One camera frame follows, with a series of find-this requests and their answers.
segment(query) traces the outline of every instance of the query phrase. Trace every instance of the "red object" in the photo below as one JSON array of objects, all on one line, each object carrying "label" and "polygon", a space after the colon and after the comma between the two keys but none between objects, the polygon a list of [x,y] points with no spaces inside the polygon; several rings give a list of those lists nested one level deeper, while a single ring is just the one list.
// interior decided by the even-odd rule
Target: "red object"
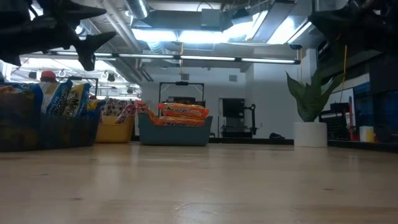
[{"label": "red object", "polygon": [[55,74],[52,71],[43,71],[40,78],[42,82],[55,82]]}]

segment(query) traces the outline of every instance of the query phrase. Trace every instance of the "yellow container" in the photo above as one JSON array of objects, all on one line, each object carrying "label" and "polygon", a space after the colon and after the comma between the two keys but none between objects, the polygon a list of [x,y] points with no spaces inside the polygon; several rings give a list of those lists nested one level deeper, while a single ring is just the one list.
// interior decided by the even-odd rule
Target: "yellow container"
[{"label": "yellow container", "polygon": [[134,116],[129,116],[124,124],[115,124],[117,116],[103,116],[104,123],[99,124],[95,142],[126,143],[131,139]]}]

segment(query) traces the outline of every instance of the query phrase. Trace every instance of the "white wall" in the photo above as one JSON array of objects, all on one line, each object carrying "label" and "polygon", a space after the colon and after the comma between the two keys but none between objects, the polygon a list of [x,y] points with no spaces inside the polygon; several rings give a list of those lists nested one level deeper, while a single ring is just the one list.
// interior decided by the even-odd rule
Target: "white wall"
[{"label": "white wall", "polygon": [[[246,102],[256,104],[257,134],[254,138],[269,138],[279,133],[293,138],[293,124],[301,121],[297,103],[287,87],[286,72],[290,77],[310,83],[315,72],[316,52],[307,50],[302,65],[254,64],[246,73]],[[246,125],[251,126],[250,119]]]},{"label": "white wall", "polygon": [[[256,127],[259,129],[254,138],[268,138],[270,133],[275,132],[292,139],[293,124],[301,119],[297,113],[296,100],[287,88],[285,71],[296,80],[310,82],[310,76],[316,69],[311,62],[315,60],[315,51],[308,50],[302,67],[258,63],[253,64],[246,73],[241,73],[237,68],[184,68],[183,72],[190,74],[189,82],[205,83],[206,107],[213,116],[211,132],[218,132],[219,99],[244,98],[246,106],[252,103],[257,106]],[[149,67],[147,71],[155,82],[142,84],[142,100],[157,113],[159,82],[180,81],[180,69]],[[229,75],[238,75],[238,82],[229,82]],[[201,94],[191,86],[170,85],[162,92],[161,101],[168,96],[191,96],[200,100]],[[245,125],[251,127],[250,111],[245,113]]]},{"label": "white wall", "polygon": [[[155,82],[142,84],[142,100],[149,104],[155,114],[157,114],[157,104],[159,100],[159,82],[180,81],[179,68],[168,68],[163,70],[157,67],[147,68]],[[217,117],[219,111],[220,98],[246,98],[245,74],[237,68],[184,68],[184,73],[190,74],[190,83],[205,84],[206,108],[210,110],[210,116],[213,117],[211,132],[217,135],[218,125]],[[229,75],[238,75],[237,82],[229,82]],[[201,100],[201,93],[193,86],[175,86],[170,85],[162,92],[161,101],[169,96],[187,96],[195,97],[197,101]]]},{"label": "white wall", "polygon": [[256,104],[254,138],[269,138],[270,133],[279,133],[293,138],[293,123],[299,121],[295,99],[287,88],[287,71],[292,78],[297,76],[297,65],[254,64],[254,81],[251,101]]}]

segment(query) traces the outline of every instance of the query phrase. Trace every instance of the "orange snack bag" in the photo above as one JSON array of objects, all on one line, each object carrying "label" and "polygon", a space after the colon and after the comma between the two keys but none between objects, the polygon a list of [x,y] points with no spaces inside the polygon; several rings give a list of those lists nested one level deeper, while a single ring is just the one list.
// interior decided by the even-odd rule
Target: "orange snack bag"
[{"label": "orange snack bag", "polygon": [[140,100],[136,100],[134,103],[135,103],[136,106],[137,106],[137,112],[138,112],[138,113],[146,113],[146,114],[148,114],[149,117],[150,117],[150,120],[151,120],[154,124],[157,124],[158,117],[154,114],[154,112],[152,112],[152,111],[148,108],[148,106],[147,106],[144,102],[142,102],[142,101],[140,101]]},{"label": "orange snack bag", "polygon": [[159,109],[164,116],[184,116],[188,118],[205,119],[209,110],[199,105],[183,105],[181,103],[159,103]]},{"label": "orange snack bag", "polygon": [[203,119],[193,119],[184,117],[162,116],[157,121],[161,126],[183,126],[183,127],[197,127],[205,124]]}]

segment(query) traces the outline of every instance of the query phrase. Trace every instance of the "ceiling light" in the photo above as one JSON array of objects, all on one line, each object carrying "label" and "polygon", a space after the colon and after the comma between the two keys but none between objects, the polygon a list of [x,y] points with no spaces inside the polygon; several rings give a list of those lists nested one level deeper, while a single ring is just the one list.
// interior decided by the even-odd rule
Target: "ceiling light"
[{"label": "ceiling light", "polygon": [[242,22],[231,26],[229,29],[224,30],[223,35],[228,38],[237,38],[244,36],[253,26],[252,22]]},{"label": "ceiling light", "polygon": [[268,40],[267,44],[284,44],[294,34],[294,21],[289,16],[285,21],[275,30],[272,37]]},{"label": "ceiling light", "polygon": [[222,32],[185,30],[178,40],[189,44],[217,44],[227,42],[228,38]]},{"label": "ceiling light", "polygon": [[188,56],[181,55],[181,59],[190,59],[190,60],[218,60],[218,61],[227,61],[233,62],[235,58],[233,57],[207,57],[207,56]]},{"label": "ceiling light", "polygon": [[99,86],[98,88],[101,88],[101,89],[116,89],[115,86]]},{"label": "ceiling light", "polygon": [[298,28],[298,31],[287,41],[289,44],[295,41],[298,37],[300,37],[310,26],[312,25],[311,22],[307,21],[304,22],[300,28]]},{"label": "ceiling light", "polygon": [[156,54],[119,54],[119,56],[131,57],[131,58],[173,59],[173,55],[156,55]]},{"label": "ceiling light", "polygon": [[273,58],[242,58],[242,62],[254,62],[254,63],[286,63],[295,64],[296,60],[282,60]]},{"label": "ceiling light", "polygon": [[264,19],[266,19],[267,15],[268,15],[268,10],[262,11],[259,15],[258,13],[253,15],[254,24],[249,30],[249,32],[246,34],[245,40],[251,40],[254,37],[254,35],[259,30],[261,24],[264,22]]},{"label": "ceiling light", "polygon": [[77,56],[77,52],[57,52],[58,55]]},{"label": "ceiling light", "polygon": [[106,60],[106,61],[108,61],[108,60],[110,60],[110,61],[115,61],[116,60],[116,58],[96,58],[97,60]]},{"label": "ceiling light", "polygon": [[177,36],[171,30],[140,30],[132,29],[137,40],[144,40],[147,42],[159,41],[177,41]]},{"label": "ceiling light", "polygon": [[111,53],[94,53],[97,57],[112,57]]}]

